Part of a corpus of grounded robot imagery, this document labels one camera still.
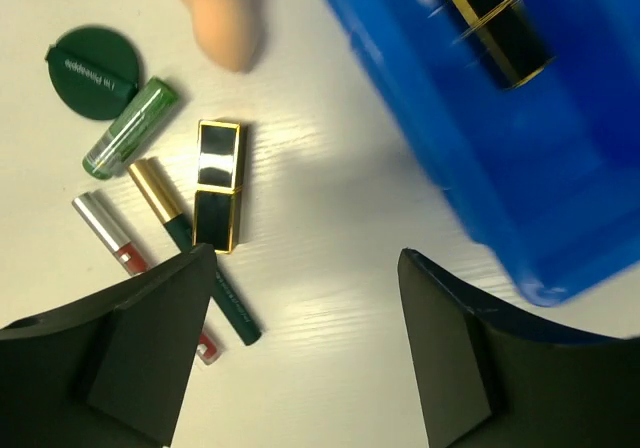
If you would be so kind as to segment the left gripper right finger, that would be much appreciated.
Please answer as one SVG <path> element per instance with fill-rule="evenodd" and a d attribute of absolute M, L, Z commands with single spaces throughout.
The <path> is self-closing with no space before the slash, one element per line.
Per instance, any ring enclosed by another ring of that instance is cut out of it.
<path fill-rule="evenodd" d="M 531 314 L 420 252 L 399 291 L 433 447 L 635 447 L 639 342 Z"/>

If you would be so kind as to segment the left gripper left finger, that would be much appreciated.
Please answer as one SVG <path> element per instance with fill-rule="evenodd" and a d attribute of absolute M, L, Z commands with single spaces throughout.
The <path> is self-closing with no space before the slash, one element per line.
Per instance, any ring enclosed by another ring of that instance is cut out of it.
<path fill-rule="evenodd" d="M 5 447 L 167 447 L 217 259 L 200 245 L 1 331 Z"/>

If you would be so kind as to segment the black gold lipstick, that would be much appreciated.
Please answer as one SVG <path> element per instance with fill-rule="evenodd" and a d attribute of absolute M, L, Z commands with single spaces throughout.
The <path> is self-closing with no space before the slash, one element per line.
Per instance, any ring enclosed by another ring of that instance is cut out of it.
<path fill-rule="evenodd" d="M 499 88 L 518 88 L 553 61 L 522 0 L 437 1 Z"/>
<path fill-rule="evenodd" d="M 193 241 L 228 254 L 239 243 L 247 128 L 237 122 L 202 120 L 198 148 Z"/>

